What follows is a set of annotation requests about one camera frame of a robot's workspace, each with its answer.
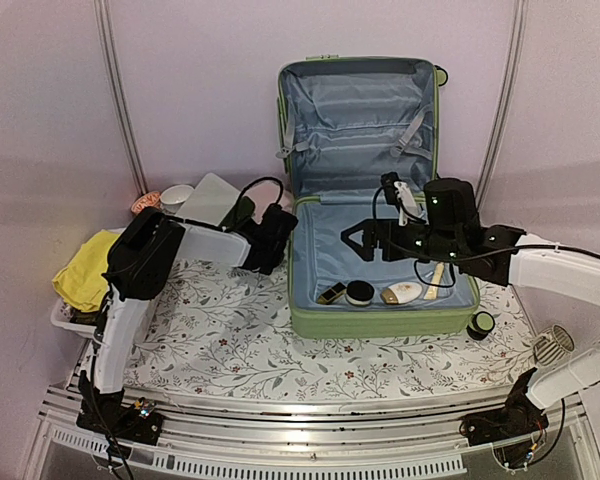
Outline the yellow garment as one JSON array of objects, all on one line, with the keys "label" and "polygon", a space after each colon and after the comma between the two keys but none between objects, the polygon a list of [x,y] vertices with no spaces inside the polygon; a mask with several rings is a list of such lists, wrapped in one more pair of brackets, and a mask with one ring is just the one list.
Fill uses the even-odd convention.
[{"label": "yellow garment", "polygon": [[120,233],[99,231],[55,275],[53,289],[67,305],[85,313],[99,310],[108,291],[103,277],[108,268],[107,255],[119,237]]}]

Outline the purple drawer box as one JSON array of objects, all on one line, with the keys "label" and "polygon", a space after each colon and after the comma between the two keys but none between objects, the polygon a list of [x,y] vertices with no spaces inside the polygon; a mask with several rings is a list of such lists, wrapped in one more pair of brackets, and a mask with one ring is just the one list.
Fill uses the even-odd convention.
[{"label": "purple drawer box", "polygon": [[279,202],[279,195],[282,191],[284,188],[276,182],[265,180],[250,188],[246,196],[254,203],[256,212],[263,212],[270,204]]}]

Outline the green hard-shell suitcase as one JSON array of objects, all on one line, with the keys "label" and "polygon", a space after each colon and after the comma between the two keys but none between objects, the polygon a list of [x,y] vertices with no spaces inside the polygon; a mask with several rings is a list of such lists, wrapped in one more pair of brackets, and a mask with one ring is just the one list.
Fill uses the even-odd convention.
[{"label": "green hard-shell suitcase", "polygon": [[[396,172],[415,200],[437,176],[439,90],[444,70],[423,59],[358,57],[306,60],[278,75],[280,155],[298,218],[288,248],[291,324],[305,338],[364,339],[439,335],[464,330],[479,308],[475,280],[444,275],[435,300],[425,300],[437,263],[421,263],[420,297],[387,305],[380,294],[398,282],[416,282],[409,261],[367,263],[340,233],[397,210],[380,196],[375,206],[345,198],[346,190],[376,190],[381,176]],[[345,294],[330,305],[316,303],[332,285],[370,283],[370,305],[350,305]]]}]

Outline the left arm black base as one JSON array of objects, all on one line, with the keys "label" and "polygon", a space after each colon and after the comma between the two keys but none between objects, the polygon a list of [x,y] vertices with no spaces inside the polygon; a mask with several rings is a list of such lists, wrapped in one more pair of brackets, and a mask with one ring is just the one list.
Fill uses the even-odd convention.
[{"label": "left arm black base", "polygon": [[153,401],[141,397],[132,405],[124,406],[124,391],[101,394],[89,382],[81,383],[79,392],[82,395],[76,420],[79,428],[113,435],[117,440],[157,445],[165,417],[155,410]]}]

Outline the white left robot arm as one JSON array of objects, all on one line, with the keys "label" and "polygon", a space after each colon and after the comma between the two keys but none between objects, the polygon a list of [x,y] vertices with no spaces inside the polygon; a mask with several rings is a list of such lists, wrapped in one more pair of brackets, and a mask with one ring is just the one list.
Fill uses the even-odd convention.
[{"label": "white left robot arm", "polygon": [[93,371],[87,375],[100,394],[118,394],[137,332],[148,317],[177,259],[222,263],[269,275],[284,257],[298,218],[276,203],[257,223],[211,225],[168,215],[155,207],[141,211],[107,254],[103,274],[108,291],[94,332]]}]

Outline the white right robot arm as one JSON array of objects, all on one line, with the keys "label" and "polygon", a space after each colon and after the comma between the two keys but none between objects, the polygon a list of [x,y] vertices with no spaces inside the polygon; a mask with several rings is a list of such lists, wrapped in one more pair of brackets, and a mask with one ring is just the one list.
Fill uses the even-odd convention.
[{"label": "white right robot arm", "polygon": [[473,187],[456,178],[427,182],[419,204],[396,173],[381,178],[376,190],[346,190],[345,198],[375,206],[380,196],[397,213],[363,219],[341,240],[370,263],[407,260],[416,282],[421,263],[442,263],[449,274],[466,274],[501,286],[550,291],[600,307],[600,254],[549,242],[524,230],[480,223]]}]

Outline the white perforated plastic basket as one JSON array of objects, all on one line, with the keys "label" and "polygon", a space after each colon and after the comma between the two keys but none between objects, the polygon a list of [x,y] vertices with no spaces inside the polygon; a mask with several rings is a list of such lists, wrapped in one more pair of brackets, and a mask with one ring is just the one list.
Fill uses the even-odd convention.
[{"label": "white perforated plastic basket", "polygon": [[[142,317],[140,326],[137,328],[134,335],[134,341],[136,343],[146,338],[156,307],[157,304],[155,300],[149,302],[149,306]],[[89,339],[93,337],[95,332],[95,315],[96,313],[84,314],[78,312],[73,307],[66,304],[61,298],[58,298],[52,308],[50,321],[56,327],[71,331],[80,337]]]}]

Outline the white green drawer box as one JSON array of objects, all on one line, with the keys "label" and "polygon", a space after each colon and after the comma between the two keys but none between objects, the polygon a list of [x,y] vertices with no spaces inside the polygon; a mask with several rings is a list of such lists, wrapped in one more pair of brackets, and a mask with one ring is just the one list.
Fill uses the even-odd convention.
[{"label": "white green drawer box", "polygon": [[194,187],[176,216],[216,226],[227,226],[240,190],[214,173],[206,174]]}]

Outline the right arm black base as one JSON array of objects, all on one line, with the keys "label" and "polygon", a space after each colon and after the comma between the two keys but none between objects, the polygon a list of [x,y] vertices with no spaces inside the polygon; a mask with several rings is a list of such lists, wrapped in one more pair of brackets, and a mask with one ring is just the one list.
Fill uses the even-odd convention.
[{"label": "right arm black base", "polygon": [[470,446],[508,440],[548,427],[544,409],[536,407],[526,396],[528,384],[536,371],[536,368],[531,368],[518,377],[502,407],[461,418],[459,433]]}]

